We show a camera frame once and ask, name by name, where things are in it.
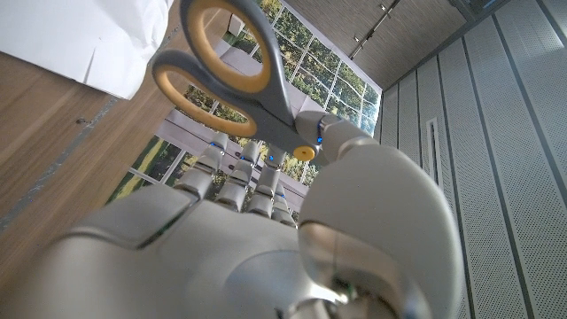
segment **wall panel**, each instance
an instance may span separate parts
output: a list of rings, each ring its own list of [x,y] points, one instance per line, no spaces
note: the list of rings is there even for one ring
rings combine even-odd
[[[398,147],[398,86],[384,93],[384,104],[380,113],[382,121],[382,145]]]
[[[419,165],[419,131],[417,125],[416,75],[410,74],[400,82],[400,151]]]

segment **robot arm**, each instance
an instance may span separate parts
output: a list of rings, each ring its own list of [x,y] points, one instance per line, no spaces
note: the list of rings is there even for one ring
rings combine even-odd
[[[300,113],[296,129],[328,164],[297,229],[273,145],[250,214],[239,212],[255,143],[215,201],[204,199],[226,148],[219,134],[173,189],[142,188],[51,243],[1,293],[0,317],[454,317],[463,267],[439,187],[334,115]]]
[[[439,187],[403,153],[335,115],[300,113],[296,123],[330,163],[301,208],[307,273],[333,290],[382,300],[397,317],[454,316],[461,248]]]

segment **glass window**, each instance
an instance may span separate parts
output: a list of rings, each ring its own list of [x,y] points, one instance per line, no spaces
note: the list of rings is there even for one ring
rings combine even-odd
[[[331,84],[333,83],[333,79],[335,78],[335,74],[327,70],[326,67],[317,62],[317,60],[315,60],[313,57],[307,54],[303,58],[301,67],[306,69],[310,74],[321,81],[327,88],[330,88]]]
[[[371,86],[367,85],[366,90],[364,91],[364,99],[369,101],[370,103],[377,104],[378,94]]]
[[[256,51],[254,52],[254,54],[252,54],[252,57],[253,57],[256,61],[262,63],[262,50],[260,50],[260,48],[259,48],[258,50],[256,50]]]
[[[361,128],[363,131],[374,136],[375,127],[376,127],[376,120],[369,119],[366,116],[361,117]]]
[[[351,88],[350,85],[346,84],[343,80],[337,79],[335,82],[335,88],[333,88],[333,93],[352,108],[360,110],[361,97],[359,97],[353,88]]]
[[[375,121],[378,118],[378,105],[364,101],[362,104],[362,114]]]
[[[191,165],[193,165],[197,160],[198,160],[197,156],[193,156],[186,152],[183,155],[182,160],[179,162],[179,164],[177,164],[177,167],[175,167],[174,171],[168,177],[166,181],[166,185],[174,186],[175,183],[179,181],[179,179],[183,176],[183,174],[185,174],[185,172],[187,172],[191,167]]]
[[[238,35],[238,40],[235,41],[232,46],[250,54],[256,47],[256,40],[252,35],[243,30],[240,32],[240,35]]]
[[[331,97],[329,103],[327,104],[327,111],[335,115],[340,116],[342,119],[346,119],[358,125],[359,111],[354,110],[352,107],[344,104],[337,97]]]
[[[193,102],[194,105],[202,108],[207,112],[209,112],[211,110],[211,107],[213,107],[213,103],[214,103],[213,98],[209,97],[205,92],[192,85],[190,85],[189,88],[187,88],[183,96],[188,100],[190,100],[191,102]]]
[[[325,105],[329,91],[315,77],[300,68],[293,79],[293,86],[309,95],[319,105]]]
[[[297,64],[301,59],[301,49],[291,44],[283,36],[276,33],[277,42],[280,45],[280,52],[287,58],[290,62]]]
[[[209,192],[205,195],[205,199],[214,200],[221,191],[222,185],[226,182],[229,176],[223,171],[219,170],[215,176],[213,176],[213,183],[209,188]]]
[[[138,190],[140,187],[146,185],[151,185],[151,183],[142,179],[141,177],[127,172],[126,176],[122,178],[122,181],[118,184],[118,187],[116,187],[116,190],[114,190],[114,193],[110,196],[106,203],[108,204],[115,199],[124,198],[134,191]]]
[[[274,22],[277,13],[282,9],[282,4],[278,0],[256,0],[256,3],[264,11],[270,23]]]
[[[307,47],[313,36],[311,31],[287,9],[283,9],[282,15],[276,22],[276,29],[301,49]]]
[[[317,38],[313,38],[309,45],[309,53],[311,53],[319,62],[335,73],[340,62],[340,58],[329,48],[324,46]]]
[[[266,160],[266,155],[268,155],[268,144],[267,143],[262,143],[262,145],[260,146],[260,160]]]
[[[303,183],[306,186],[311,187],[313,180],[317,177],[317,174],[319,174],[319,171],[321,169],[322,167],[320,165],[315,163],[309,163],[309,165],[307,166],[307,170],[305,171],[305,177],[303,178]]]
[[[349,83],[358,94],[362,94],[364,91],[364,81],[354,73],[353,69],[350,68],[345,63],[341,64],[338,70],[338,75],[343,78],[347,83]]]
[[[290,156],[290,154],[286,154],[283,160],[282,172],[299,182],[303,175],[304,166],[305,162]]]
[[[179,147],[154,136],[132,168],[160,181],[180,152]]]
[[[291,213],[291,218],[293,218],[294,222],[298,222],[299,212],[293,211],[293,213]]]
[[[228,121],[234,121],[238,123],[246,123],[246,121],[248,121],[242,114],[222,104],[219,104],[216,107],[216,110],[214,110],[213,114],[220,117],[221,119]]]
[[[283,71],[285,72],[285,80],[291,81],[291,76],[293,75],[293,71],[295,71],[295,66],[297,63],[291,62],[288,58],[282,56],[283,61]]]

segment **ceiling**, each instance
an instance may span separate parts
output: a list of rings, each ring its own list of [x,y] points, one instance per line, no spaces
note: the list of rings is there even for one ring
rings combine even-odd
[[[347,56],[393,0],[286,0]],[[467,20],[449,0],[401,0],[354,63],[386,89],[435,50]]]

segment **perforated wall panel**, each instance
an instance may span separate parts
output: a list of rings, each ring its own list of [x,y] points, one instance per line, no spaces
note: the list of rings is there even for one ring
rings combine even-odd
[[[543,0],[543,3],[549,9],[563,33],[567,34],[567,3],[565,3],[565,0]]]
[[[384,93],[382,145],[398,147],[398,85]]]
[[[535,0],[512,1],[499,10],[496,17],[563,180],[566,180],[567,50]]]
[[[462,41],[439,54],[476,318],[522,318],[524,304]]]
[[[534,313],[565,317],[565,206],[494,22],[465,38]]]
[[[419,128],[417,125],[416,74],[411,73],[400,82],[400,151],[419,165]]]
[[[567,50],[534,0],[512,1],[499,10],[496,17],[565,181]],[[539,145],[532,147],[534,159],[541,156]],[[514,223],[524,253],[534,308],[543,318],[565,318],[567,212],[549,168],[537,169],[537,172],[519,176],[520,180],[516,177],[518,172],[510,172],[511,183],[525,183],[528,178],[532,181],[507,187],[510,206],[514,207]],[[521,198],[518,192],[530,192],[534,199]]]
[[[441,99],[441,85],[439,81],[439,69],[437,60],[432,58],[417,69],[418,98],[420,123],[422,128],[422,158],[423,169],[429,174],[429,158],[427,150],[427,121],[437,118],[439,134],[439,151],[441,158],[441,180],[440,183],[447,198],[447,202],[454,210],[453,182],[449,167],[449,155],[447,152],[447,137],[445,131],[445,117],[443,116],[443,101]]]

